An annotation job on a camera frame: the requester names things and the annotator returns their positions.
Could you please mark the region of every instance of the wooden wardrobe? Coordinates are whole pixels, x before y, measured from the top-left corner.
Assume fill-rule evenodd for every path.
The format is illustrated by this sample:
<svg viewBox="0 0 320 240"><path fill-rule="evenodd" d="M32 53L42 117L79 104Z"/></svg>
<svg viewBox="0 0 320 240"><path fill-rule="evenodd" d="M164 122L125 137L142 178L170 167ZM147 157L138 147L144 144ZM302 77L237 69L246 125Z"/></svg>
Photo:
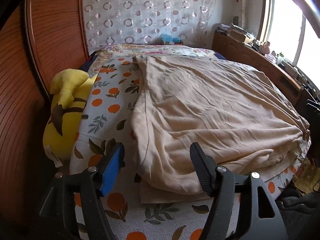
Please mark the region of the wooden wardrobe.
<svg viewBox="0 0 320 240"><path fill-rule="evenodd" d="M0 217L28 226L55 173L42 147L52 78L88 59L82 0L24 0L0 30Z"/></svg>

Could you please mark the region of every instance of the stuffed animal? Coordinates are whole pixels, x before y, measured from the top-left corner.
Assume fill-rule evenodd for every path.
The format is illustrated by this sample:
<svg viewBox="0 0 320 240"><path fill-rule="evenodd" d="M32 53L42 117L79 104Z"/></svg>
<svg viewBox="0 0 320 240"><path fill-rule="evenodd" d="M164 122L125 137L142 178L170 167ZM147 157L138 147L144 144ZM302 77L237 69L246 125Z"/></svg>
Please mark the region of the stuffed animal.
<svg viewBox="0 0 320 240"><path fill-rule="evenodd" d="M89 78L87 72L66 69L52 80L50 94L54 94L51 117L43 135L47 157L56 167L71 158L77 130L96 76Z"/></svg>

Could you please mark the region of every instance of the wooden cabinet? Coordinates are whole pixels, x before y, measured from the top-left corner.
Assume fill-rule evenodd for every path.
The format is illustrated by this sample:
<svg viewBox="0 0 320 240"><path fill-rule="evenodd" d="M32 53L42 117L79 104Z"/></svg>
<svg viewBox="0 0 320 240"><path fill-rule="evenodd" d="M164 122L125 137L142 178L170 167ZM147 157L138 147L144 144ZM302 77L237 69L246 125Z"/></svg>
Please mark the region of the wooden cabinet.
<svg viewBox="0 0 320 240"><path fill-rule="evenodd" d="M250 65L264 72L293 106L299 100L301 95L299 84L288 73L255 50L221 33L214 34L212 49L223 55L227 60Z"/></svg>
<svg viewBox="0 0 320 240"><path fill-rule="evenodd" d="M55 168L42 146L50 107L32 73L23 9L0 31L0 217L29 225Z"/></svg>

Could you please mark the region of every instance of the window frame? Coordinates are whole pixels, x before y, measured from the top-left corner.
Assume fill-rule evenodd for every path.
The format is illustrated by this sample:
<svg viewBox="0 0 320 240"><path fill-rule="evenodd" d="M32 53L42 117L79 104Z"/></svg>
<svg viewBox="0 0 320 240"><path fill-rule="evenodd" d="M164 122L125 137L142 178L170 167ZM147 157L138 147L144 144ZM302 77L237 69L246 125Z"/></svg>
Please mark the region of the window frame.
<svg viewBox="0 0 320 240"><path fill-rule="evenodd" d="M262 7L262 15L261 15L261 21L260 21L260 27L259 32L257 36L257 40L261 42L267 41L267 38L270 36L270 30L272 25L272 17L273 17L273 10L274 10L274 1L275 0L263 0L263 7ZM284 58L287 62L289 62L293 67L297 68L299 72L305 76L305 78L308 80L308 83L311 84L313 89L317 95L320 95L320 89L316 87L316 85L313 83L313 81L297 66L297 63L299 61L299 57L302 50L302 45L304 41L304 35L306 30L306 17L304 16L302 12L302 25L301 25L301 32L299 37L299 44L296 51L296 55L294 57L293 62L288 60L287 58Z"/></svg>
<svg viewBox="0 0 320 240"><path fill-rule="evenodd" d="M257 37L262 42L268 41L270 37L272 21L273 21L273 13L275 8L274 5L275 5L275 0L266 0L265 12L268 11L268 13L265 13L265 15L268 14L268 16L261 19L261 22L260 22L260 29L263 30L262 26L265 26L265 32L263 33L262 31L261 33L259 33L260 35L258 35ZM298 43L297 51L295 53L294 60L291 61L291 60L288 60L286 57L284 57L284 59L294 67L297 67L297 63L300 57L303 40L304 40L305 29L306 29L306 17L302 13L301 32L300 32L299 43Z"/></svg>

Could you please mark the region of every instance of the bed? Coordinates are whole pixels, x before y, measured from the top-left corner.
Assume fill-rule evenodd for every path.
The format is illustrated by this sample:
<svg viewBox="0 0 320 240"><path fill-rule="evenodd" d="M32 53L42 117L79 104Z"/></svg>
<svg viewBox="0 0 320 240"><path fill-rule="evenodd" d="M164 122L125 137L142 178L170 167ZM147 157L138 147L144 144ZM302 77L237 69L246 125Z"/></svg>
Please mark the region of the bed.
<svg viewBox="0 0 320 240"><path fill-rule="evenodd" d="M102 199L105 214L117 238L196 240L206 222L212 199L165 204L140 203L141 178L132 163L136 138L130 126L132 111L138 99L140 70L133 58L149 54L223 60L214 51L180 45L117 44L101 50L88 72L90 76L98 76L75 138L70 174L80 173L96 165L115 142L122 142L126 151L125 167L119 173L112 192ZM307 138L306 145L296 149L299 157L280 174L266 181L274 199L293 178L310 145L311 141ZM236 228L240 201L239 194L235 194L228 235ZM80 236L88 239L79 194L75 194L75 203Z"/></svg>

